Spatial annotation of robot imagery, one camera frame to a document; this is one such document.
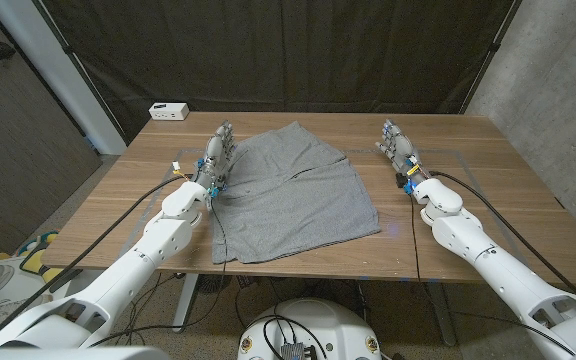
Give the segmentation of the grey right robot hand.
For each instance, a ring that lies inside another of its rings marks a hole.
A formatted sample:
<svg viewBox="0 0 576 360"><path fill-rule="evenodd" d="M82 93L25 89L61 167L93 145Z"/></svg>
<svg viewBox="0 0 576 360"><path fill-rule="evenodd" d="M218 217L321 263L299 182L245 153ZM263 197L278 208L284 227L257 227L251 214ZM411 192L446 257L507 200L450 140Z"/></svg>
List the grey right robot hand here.
<svg viewBox="0 0 576 360"><path fill-rule="evenodd" d="M429 178L423 169L419 153L409 138L391 120L387 119L382 128L382 141L376 147L390 160L396 172L396 183L408 195L423 181Z"/></svg>

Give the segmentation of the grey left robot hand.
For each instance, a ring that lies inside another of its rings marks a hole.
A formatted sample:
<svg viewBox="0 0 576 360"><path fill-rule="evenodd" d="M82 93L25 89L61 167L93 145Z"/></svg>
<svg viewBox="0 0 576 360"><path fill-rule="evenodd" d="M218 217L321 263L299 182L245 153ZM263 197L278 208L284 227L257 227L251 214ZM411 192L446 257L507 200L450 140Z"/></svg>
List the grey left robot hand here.
<svg viewBox="0 0 576 360"><path fill-rule="evenodd" d="M192 177L192 181L203 186L211 198L215 198L226 186L234 149L233 127L225 120L209 138Z"/></svg>

